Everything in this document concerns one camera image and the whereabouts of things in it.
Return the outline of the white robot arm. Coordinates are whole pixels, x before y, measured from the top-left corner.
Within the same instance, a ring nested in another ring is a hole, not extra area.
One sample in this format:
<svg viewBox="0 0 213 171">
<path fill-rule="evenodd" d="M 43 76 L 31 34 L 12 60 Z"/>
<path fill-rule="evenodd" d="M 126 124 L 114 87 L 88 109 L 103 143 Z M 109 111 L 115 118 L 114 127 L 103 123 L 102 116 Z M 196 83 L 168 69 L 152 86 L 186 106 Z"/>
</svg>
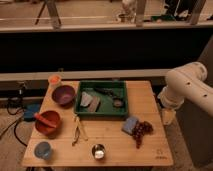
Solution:
<svg viewBox="0 0 213 171">
<path fill-rule="evenodd" d="M 169 70 L 166 85 L 157 98 L 162 104 L 162 121 L 170 125 L 176 111 L 188 99 L 213 117 L 213 87 L 204 83 L 207 69 L 201 62 L 191 62 Z"/>
</svg>

